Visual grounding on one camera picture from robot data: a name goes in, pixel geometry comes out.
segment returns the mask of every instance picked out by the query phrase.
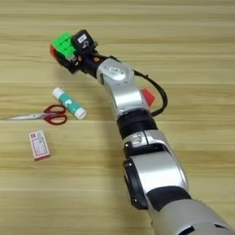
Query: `scissor blade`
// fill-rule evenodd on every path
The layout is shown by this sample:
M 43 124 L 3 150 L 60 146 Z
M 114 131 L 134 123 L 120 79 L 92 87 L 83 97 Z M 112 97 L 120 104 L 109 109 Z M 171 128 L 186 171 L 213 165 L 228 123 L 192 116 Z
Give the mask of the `scissor blade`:
M 17 116 L 17 117 L 8 117 L 8 118 L 3 118 L 2 120 L 31 120 L 31 119 L 39 119 L 39 118 L 44 118 L 45 114 L 40 113 L 40 114 L 30 114 L 30 115 L 25 115 L 25 116 Z

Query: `white glue stick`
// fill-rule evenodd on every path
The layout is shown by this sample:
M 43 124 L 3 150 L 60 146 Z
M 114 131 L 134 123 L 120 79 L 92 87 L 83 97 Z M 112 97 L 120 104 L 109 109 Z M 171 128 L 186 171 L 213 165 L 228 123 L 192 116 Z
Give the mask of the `white glue stick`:
M 83 119 L 86 116 L 86 111 L 61 88 L 55 88 L 52 95 L 66 106 L 68 111 L 78 119 Z

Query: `wooden table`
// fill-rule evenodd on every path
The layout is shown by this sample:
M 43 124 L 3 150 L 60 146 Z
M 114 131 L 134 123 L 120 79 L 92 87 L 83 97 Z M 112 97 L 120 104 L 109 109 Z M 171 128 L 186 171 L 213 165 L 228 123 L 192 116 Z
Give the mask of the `wooden table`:
M 234 0 L 1 0 L 1 118 L 41 112 L 56 103 L 51 91 L 58 86 L 88 111 L 60 127 L 0 122 L 1 235 L 153 234 L 147 213 L 128 201 L 106 92 L 49 54 L 54 38 L 83 28 L 100 53 L 163 86 L 169 107 L 156 121 L 192 196 L 235 226 L 234 14 Z M 153 108 L 160 103 L 157 97 Z M 39 129 L 51 158 L 34 162 L 28 134 Z

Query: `small box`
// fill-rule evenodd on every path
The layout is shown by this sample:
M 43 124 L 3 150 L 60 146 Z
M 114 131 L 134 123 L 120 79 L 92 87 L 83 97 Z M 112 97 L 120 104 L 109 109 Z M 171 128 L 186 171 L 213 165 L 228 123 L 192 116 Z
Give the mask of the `small box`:
M 29 133 L 29 140 L 35 161 L 50 157 L 50 151 L 42 130 Z

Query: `green block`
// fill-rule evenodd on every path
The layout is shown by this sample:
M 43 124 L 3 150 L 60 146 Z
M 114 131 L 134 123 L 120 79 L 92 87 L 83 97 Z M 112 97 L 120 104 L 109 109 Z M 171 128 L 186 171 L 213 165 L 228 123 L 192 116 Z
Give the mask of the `green block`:
M 52 46 L 66 58 L 73 55 L 75 48 L 71 43 L 71 34 L 68 32 L 63 33 L 52 43 Z

